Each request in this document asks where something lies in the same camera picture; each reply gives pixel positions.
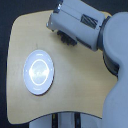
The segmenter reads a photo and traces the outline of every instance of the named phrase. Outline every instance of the gray mechanical part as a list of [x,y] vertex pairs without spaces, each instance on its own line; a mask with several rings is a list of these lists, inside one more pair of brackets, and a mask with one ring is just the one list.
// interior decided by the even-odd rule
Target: gray mechanical part
[[29,128],[101,128],[101,118],[98,117],[73,112],[58,113],[57,115],[57,126],[53,125],[54,114],[52,114],[30,122]]
[[60,0],[47,27],[60,30],[75,41],[96,51],[99,31],[105,16],[79,0]]
[[103,34],[106,55],[119,65],[118,82],[103,107],[102,128],[128,128],[128,13],[115,14]]
[[[59,11],[50,16],[47,27],[61,30],[96,51],[104,19],[102,13],[79,0],[64,0]],[[128,13],[117,13],[111,17],[101,37],[105,64],[118,76],[118,82],[105,99],[103,118],[98,128],[128,128]]]

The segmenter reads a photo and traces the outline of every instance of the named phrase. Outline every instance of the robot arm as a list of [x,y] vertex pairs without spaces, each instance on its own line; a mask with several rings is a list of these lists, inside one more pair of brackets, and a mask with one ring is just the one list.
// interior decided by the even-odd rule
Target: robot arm
[[47,27],[93,51],[103,50],[105,65],[118,82],[104,102],[101,128],[128,128],[128,13],[105,19],[79,0],[60,0]]
[[79,0],[60,0],[50,16],[47,27],[60,30],[74,41],[96,51],[99,31],[105,16]]

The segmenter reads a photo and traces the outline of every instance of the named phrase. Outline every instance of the black joint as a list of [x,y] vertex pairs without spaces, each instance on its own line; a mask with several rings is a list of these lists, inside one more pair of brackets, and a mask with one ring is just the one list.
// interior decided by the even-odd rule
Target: black joint
[[81,128],[81,116],[80,113],[75,113],[75,128]]
[[108,20],[110,19],[111,17],[108,16],[104,21],[103,21],[103,24],[101,26],[101,29],[100,29],[100,32],[99,32],[99,36],[98,36],[98,48],[103,51],[103,32],[104,32],[104,28],[105,28],[105,25],[106,23],[108,22]]
[[58,128],[58,114],[52,114],[52,128]]

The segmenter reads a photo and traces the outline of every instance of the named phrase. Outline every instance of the glowing white disc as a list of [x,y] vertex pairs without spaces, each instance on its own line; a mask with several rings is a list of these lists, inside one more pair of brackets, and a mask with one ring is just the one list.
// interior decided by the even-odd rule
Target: glowing white disc
[[50,88],[54,76],[51,57],[43,50],[32,52],[25,62],[23,73],[25,85],[31,93],[45,93]]

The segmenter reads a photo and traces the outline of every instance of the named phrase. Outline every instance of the tan surface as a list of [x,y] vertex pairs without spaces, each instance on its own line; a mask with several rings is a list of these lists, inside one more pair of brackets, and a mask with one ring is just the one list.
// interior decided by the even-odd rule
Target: tan surface
[[[102,116],[103,102],[116,78],[106,69],[102,52],[67,46],[48,30],[49,12],[19,17],[12,28],[7,64],[7,113],[9,122],[20,124],[60,111],[79,111]],[[36,49],[49,53],[55,66],[50,90],[31,94],[23,81],[23,67]]]

